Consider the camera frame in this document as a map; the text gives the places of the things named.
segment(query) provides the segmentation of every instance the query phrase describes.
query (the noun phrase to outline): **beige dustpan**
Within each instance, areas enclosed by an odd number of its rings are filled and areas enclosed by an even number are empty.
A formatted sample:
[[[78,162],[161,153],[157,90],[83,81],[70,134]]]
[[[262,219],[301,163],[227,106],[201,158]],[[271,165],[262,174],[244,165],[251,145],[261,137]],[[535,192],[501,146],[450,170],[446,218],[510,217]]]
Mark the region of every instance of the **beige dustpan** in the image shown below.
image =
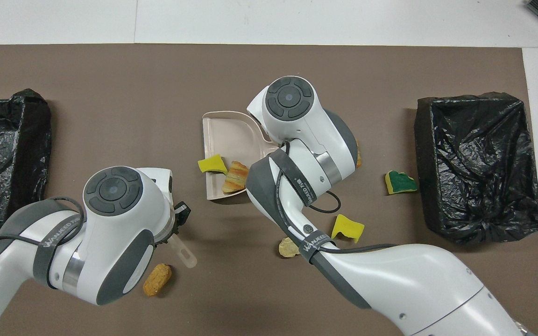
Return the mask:
[[[232,161],[239,161],[250,168],[254,162],[278,149],[267,140],[259,124],[249,115],[233,111],[208,112],[203,115],[203,140],[205,159],[221,155],[229,169]],[[221,187],[226,180],[222,173],[207,172],[207,200],[217,200],[244,193],[241,190],[224,194]]]

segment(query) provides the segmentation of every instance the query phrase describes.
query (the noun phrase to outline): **white robotic arm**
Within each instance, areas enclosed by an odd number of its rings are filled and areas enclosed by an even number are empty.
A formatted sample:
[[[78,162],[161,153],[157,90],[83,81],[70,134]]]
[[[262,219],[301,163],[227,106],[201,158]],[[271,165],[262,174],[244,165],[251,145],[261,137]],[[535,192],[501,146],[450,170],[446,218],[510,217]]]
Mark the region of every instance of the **white robotic arm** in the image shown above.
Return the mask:
[[[172,180],[168,169],[106,168],[84,187],[85,213],[54,198],[13,213],[0,230],[0,315],[30,278],[96,305],[131,291],[157,244],[180,244],[190,209],[174,207]]]
[[[284,145],[252,165],[248,196],[348,300],[379,311],[406,336],[527,335],[452,253],[418,244],[340,250],[308,221],[302,208],[354,172],[357,160],[352,132],[320,106],[309,82],[280,78],[248,112]]]

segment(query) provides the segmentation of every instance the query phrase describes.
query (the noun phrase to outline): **black strap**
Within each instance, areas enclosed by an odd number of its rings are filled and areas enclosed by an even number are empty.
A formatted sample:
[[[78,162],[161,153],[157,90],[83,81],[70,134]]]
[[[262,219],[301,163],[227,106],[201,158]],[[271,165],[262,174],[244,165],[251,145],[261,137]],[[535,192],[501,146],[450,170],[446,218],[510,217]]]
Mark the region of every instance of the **black strap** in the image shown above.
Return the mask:
[[[314,193],[314,190],[312,190],[312,187],[303,172],[300,171],[298,166],[296,166],[294,161],[292,161],[284,151],[278,149],[269,154],[269,157],[275,164],[277,164],[286,176],[286,179],[290,181],[290,184],[303,201],[304,206],[309,206],[312,202],[317,200],[317,195]]]
[[[319,248],[323,246],[323,244],[333,242],[331,238],[323,231],[316,230],[314,232],[311,232],[299,245],[298,250],[300,251],[300,255],[304,257],[310,264],[310,260],[312,259],[312,256],[314,256],[315,253],[319,251]]]
[[[43,285],[56,289],[49,283],[49,269],[53,261],[53,255],[57,246],[72,230],[80,224],[80,215],[73,215],[62,220],[53,230],[43,238],[36,248],[35,261],[32,266],[32,273],[35,280]]]

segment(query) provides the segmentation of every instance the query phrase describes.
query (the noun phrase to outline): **black plastic bag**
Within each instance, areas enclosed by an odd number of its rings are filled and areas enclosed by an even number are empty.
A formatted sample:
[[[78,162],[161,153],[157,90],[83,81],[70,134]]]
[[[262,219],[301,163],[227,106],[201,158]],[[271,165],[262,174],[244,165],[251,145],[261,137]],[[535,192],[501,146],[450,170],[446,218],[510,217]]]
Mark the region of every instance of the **black plastic bag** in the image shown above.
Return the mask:
[[[51,112],[26,89],[0,100],[0,227],[17,209],[43,198],[51,155]]]
[[[414,123],[427,226],[462,245],[538,231],[538,183],[524,103],[507,93],[423,98]]]

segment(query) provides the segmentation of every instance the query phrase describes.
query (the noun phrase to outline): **brown mat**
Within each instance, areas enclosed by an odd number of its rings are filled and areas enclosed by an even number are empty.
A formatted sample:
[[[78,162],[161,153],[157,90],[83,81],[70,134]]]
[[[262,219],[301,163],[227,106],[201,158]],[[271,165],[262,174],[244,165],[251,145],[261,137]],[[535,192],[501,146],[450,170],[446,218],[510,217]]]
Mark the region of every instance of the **brown mat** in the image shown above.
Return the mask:
[[[48,196],[78,199],[94,172],[113,165],[173,170],[174,198],[192,208],[180,237],[198,265],[187,269],[160,246],[146,274],[173,265],[162,294],[147,298],[141,281],[103,307],[27,281],[1,317],[0,335],[401,335],[376,311],[347,302],[303,258],[280,259],[284,234],[245,195],[205,199],[197,167],[203,113],[245,112],[282,75],[313,83],[360,143],[363,166],[333,188],[340,212],[367,226],[357,246],[449,249],[538,334],[538,233],[454,246],[427,229],[418,193],[387,196],[383,181],[388,170],[417,176],[417,98],[505,91],[528,105],[521,49],[116,44],[0,45],[0,98],[29,87],[51,105]],[[325,196],[318,206],[332,202]],[[306,214],[331,232],[334,215]]]

